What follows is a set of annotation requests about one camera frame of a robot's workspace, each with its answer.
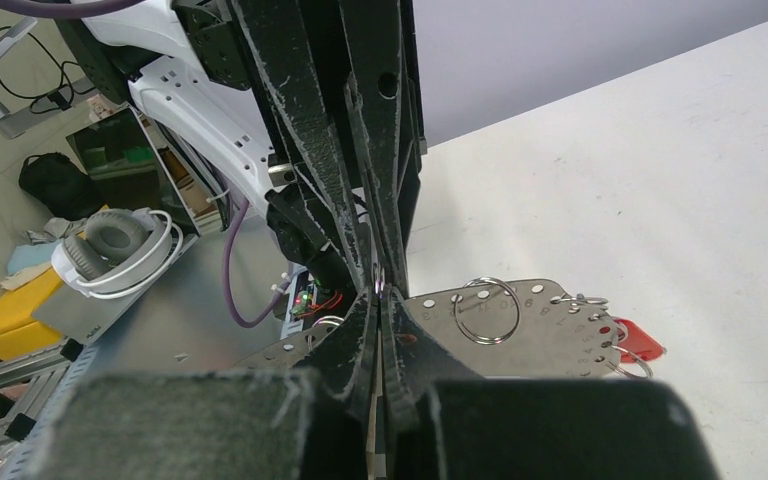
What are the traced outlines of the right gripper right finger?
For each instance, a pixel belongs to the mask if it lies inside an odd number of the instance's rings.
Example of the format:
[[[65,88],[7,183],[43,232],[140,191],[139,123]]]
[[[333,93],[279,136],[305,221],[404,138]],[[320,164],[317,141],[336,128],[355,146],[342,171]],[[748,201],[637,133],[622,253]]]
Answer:
[[[599,379],[443,379],[389,400],[408,426],[387,445],[391,479],[714,479],[694,418],[668,386]]]

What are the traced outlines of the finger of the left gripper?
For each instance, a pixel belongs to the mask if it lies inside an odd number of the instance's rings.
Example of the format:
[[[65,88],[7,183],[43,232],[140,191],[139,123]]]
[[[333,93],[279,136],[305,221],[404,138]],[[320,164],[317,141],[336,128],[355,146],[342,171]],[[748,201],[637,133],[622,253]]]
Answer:
[[[328,118],[299,3],[237,1],[234,10],[261,81],[335,224],[336,244],[353,286],[363,292],[369,283],[368,253],[359,244],[349,176],[336,128]]]
[[[410,1],[340,4],[345,98],[384,281],[408,292],[406,238],[418,197],[424,121]]]

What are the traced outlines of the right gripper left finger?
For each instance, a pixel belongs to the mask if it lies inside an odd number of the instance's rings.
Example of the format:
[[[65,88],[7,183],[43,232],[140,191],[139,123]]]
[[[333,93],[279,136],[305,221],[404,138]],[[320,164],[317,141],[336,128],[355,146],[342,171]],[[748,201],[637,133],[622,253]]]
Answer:
[[[323,369],[123,372],[79,383],[27,479],[364,479],[366,428]]]

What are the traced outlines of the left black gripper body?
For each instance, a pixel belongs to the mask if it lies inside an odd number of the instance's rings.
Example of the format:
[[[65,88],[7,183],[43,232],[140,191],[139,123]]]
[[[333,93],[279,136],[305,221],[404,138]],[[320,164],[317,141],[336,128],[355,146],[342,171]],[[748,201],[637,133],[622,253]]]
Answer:
[[[290,142],[274,102],[258,74],[234,5],[237,1],[175,1],[172,8],[208,79],[218,85],[253,96],[269,139],[275,149],[270,167],[292,170],[291,181],[267,190],[266,221],[282,253],[307,267],[330,289],[349,289],[351,276],[343,261],[335,224],[301,155]],[[313,30],[306,27],[311,52]]]

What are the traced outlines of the metal crescent keyring plate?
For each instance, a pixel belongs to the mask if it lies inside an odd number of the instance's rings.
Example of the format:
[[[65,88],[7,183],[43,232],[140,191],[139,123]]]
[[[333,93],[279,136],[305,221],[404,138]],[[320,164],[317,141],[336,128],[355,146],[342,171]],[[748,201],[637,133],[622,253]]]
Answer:
[[[378,327],[383,362],[404,389],[419,394],[443,379],[599,379],[653,376],[633,349],[629,327],[600,297],[571,294],[548,279],[467,285],[407,298],[382,282],[363,291],[342,316],[313,325],[241,362],[242,369],[310,366],[327,376],[353,351],[365,324]]]

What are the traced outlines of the red key tag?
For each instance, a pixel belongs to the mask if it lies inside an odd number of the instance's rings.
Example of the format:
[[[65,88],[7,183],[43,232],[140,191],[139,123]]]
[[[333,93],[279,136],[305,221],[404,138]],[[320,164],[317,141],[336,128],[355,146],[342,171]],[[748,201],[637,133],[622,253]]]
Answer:
[[[618,345],[628,350],[628,353],[621,353],[622,363],[634,363],[632,354],[646,362],[657,360],[666,354],[666,348],[633,321],[618,317],[615,317],[614,321],[621,333]]]

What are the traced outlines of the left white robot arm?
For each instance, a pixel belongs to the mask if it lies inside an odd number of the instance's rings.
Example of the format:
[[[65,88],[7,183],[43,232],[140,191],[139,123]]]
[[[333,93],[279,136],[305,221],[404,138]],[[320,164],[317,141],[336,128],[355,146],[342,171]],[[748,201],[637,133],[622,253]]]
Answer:
[[[408,286],[424,120],[409,1],[143,1],[57,28],[331,289]]]

